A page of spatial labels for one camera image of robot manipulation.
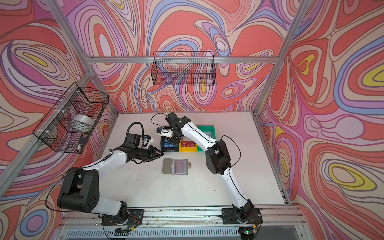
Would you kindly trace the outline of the grey card holder wallet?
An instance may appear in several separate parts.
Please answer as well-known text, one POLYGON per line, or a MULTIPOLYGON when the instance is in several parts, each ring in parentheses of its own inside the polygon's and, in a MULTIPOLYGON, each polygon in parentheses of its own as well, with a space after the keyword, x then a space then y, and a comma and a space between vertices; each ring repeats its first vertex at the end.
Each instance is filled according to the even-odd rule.
POLYGON ((165 175, 186 176, 191 167, 192 164, 188 159, 164 158, 162 173, 165 175))

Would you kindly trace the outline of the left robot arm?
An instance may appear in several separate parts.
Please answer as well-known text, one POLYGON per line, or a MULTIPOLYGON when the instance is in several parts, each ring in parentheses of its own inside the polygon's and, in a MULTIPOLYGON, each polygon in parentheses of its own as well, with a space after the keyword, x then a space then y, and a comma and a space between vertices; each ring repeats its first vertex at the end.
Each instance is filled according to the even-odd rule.
POLYGON ((154 146, 148 148, 117 147, 111 149, 107 156, 92 164, 71 168, 64 176, 57 206, 69 211, 126 219, 129 214, 127 204, 103 196, 100 193, 100 180, 130 161, 142 164, 159 159, 163 155, 164 153, 154 146))

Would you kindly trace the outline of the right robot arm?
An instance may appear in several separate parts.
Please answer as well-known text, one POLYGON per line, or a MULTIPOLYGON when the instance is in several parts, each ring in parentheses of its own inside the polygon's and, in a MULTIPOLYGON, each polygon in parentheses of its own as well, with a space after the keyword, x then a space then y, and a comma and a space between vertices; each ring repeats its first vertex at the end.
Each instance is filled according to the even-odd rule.
POLYGON ((166 121, 171 129, 165 133, 158 130, 158 134, 174 143, 179 143, 182 138, 187 137, 198 145, 205 152, 208 170, 222 180, 229 192, 237 220, 241 223, 248 221, 255 206, 250 199, 246 198, 234 176, 231 157, 225 141, 208 136, 189 118, 179 118, 173 112, 166 115, 166 121))

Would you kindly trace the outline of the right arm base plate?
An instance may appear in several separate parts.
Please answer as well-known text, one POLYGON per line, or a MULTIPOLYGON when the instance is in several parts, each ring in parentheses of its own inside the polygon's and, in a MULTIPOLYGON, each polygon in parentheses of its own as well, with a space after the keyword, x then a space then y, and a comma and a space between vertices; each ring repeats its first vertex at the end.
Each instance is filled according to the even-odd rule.
POLYGON ((225 225, 252 224, 258 226, 264 222, 259 208, 253 207, 248 211, 236 208, 223 208, 221 211, 218 217, 222 219, 225 225))

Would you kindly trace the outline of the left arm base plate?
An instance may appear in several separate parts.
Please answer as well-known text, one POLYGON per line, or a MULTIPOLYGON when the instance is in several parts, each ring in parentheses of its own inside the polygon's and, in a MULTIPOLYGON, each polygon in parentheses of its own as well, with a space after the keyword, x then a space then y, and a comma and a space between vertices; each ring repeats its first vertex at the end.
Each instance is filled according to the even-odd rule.
POLYGON ((144 209, 128 209, 116 216, 103 215, 102 226, 140 226, 144 218, 144 209))

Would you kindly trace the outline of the red credit card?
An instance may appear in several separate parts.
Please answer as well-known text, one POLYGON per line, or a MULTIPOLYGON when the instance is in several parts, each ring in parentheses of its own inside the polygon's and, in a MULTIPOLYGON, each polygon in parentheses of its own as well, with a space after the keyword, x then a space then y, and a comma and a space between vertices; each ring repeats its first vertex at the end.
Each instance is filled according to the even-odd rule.
POLYGON ((188 174, 188 160, 179 159, 174 162, 174 174, 175 175, 187 175, 188 174))

